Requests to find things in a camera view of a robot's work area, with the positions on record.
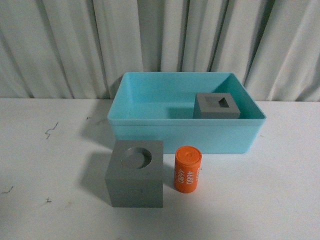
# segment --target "cube with square hole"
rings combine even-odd
[[[197,93],[194,119],[237,119],[240,110],[230,93]]]
[[[163,207],[163,141],[118,140],[105,174],[112,207]]]

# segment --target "light blue plastic bin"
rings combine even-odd
[[[231,93],[238,119],[193,119],[196,93]],[[108,114],[117,140],[163,140],[202,153],[245,153],[266,116],[233,73],[127,72]]]

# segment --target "white backdrop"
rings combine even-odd
[[[234,72],[320,101],[319,0],[1,0],[0,97],[114,98],[125,72]]]

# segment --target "gray cube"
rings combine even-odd
[[[163,207],[163,141],[118,140],[105,174],[112,207]]]
[[[197,93],[194,119],[237,119],[240,110],[230,93]]]

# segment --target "orange container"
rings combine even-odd
[[[202,154],[194,146],[182,146],[175,152],[174,187],[188,194],[198,185]]]

